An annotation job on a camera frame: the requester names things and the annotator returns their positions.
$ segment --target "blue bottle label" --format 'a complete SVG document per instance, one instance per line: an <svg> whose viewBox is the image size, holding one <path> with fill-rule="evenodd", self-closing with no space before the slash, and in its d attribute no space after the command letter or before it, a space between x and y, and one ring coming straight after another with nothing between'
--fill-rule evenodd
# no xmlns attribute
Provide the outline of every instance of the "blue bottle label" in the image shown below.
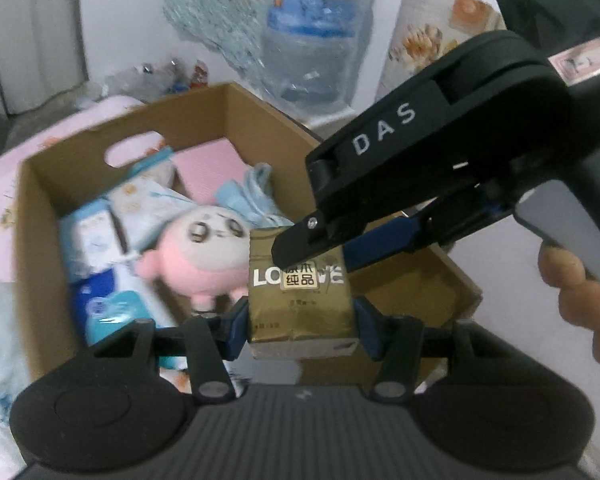
<svg viewBox="0 0 600 480"><path fill-rule="evenodd" d="M356 4L353 0L270 0L267 27L317 38L352 38Z"/></svg>

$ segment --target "plush toy eye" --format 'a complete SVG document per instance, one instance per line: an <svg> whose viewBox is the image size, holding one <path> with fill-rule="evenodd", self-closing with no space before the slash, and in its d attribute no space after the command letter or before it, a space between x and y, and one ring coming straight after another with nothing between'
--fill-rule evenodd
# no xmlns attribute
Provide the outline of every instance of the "plush toy eye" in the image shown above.
<svg viewBox="0 0 600 480"><path fill-rule="evenodd" d="M238 224L236 220L234 220L233 218L227 218L225 223L227 229L231 231L232 235L238 238L242 238L244 236L244 229L240 224Z"/></svg>
<svg viewBox="0 0 600 480"><path fill-rule="evenodd" d="M204 222L195 222L189 226L189 240L201 244L209 238L209 226Z"/></svg>

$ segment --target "black ridged surface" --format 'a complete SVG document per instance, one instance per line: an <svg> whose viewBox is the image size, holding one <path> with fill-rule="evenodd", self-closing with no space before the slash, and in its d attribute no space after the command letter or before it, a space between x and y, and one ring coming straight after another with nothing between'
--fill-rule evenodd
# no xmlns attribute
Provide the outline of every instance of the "black ridged surface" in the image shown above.
<svg viewBox="0 0 600 480"><path fill-rule="evenodd" d="M485 472L430 444L410 414L370 402L354 386L251 386L200 409L186 434L144 465L74 476L34 466L19 480L582 480L575 468Z"/></svg>

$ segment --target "plush toy arm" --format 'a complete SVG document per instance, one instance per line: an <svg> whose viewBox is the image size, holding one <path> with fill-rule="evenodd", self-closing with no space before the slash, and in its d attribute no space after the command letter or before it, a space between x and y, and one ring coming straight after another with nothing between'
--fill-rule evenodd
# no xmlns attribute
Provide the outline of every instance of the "plush toy arm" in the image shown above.
<svg viewBox="0 0 600 480"><path fill-rule="evenodd" d="M143 280L150 282L158 278L162 274L158 251L150 250L145 252L136 265L136 273Z"/></svg>

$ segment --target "floral print picture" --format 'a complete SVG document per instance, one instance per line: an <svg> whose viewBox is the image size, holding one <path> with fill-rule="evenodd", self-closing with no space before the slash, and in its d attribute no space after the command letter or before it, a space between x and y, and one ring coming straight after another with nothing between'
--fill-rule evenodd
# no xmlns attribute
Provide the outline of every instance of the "floral print picture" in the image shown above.
<svg viewBox="0 0 600 480"><path fill-rule="evenodd" d="M481 0L402 0L376 100L463 41L504 27Z"/></svg>

